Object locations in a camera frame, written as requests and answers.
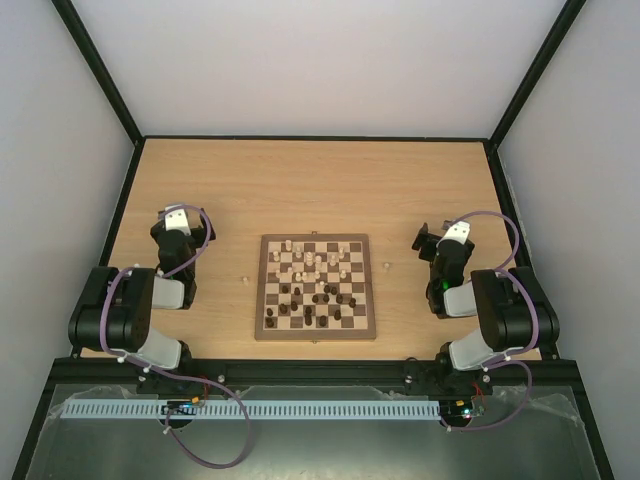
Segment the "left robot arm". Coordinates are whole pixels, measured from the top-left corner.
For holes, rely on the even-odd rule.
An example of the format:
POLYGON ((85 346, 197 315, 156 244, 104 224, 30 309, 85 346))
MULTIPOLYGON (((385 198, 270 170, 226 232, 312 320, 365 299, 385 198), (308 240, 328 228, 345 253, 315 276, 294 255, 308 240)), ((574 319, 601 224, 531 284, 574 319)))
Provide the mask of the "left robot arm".
POLYGON ((76 350, 88 349, 143 368, 178 372, 191 361, 189 346, 151 325, 153 310, 187 310, 197 292, 196 260, 216 234, 205 210, 168 205, 150 230, 158 247, 154 268, 91 270, 68 324, 76 350))

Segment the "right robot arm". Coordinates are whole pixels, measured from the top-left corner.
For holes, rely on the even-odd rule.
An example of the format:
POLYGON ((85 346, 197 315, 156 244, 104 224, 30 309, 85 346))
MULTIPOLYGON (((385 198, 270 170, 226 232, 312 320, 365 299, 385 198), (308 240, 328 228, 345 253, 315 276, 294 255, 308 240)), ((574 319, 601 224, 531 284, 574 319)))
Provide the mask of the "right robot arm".
POLYGON ((412 244, 429 263, 425 296, 431 312, 440 319, 478 320, 476 330, 441 348, 436 379, 450 392, 470 381, 471 370, 553 344, 560 334, 557 314, 531 268, 481 269, 464 276, 475 248, 469 233, 470 225, 463 221, 442 236, 423 225, 412 244))

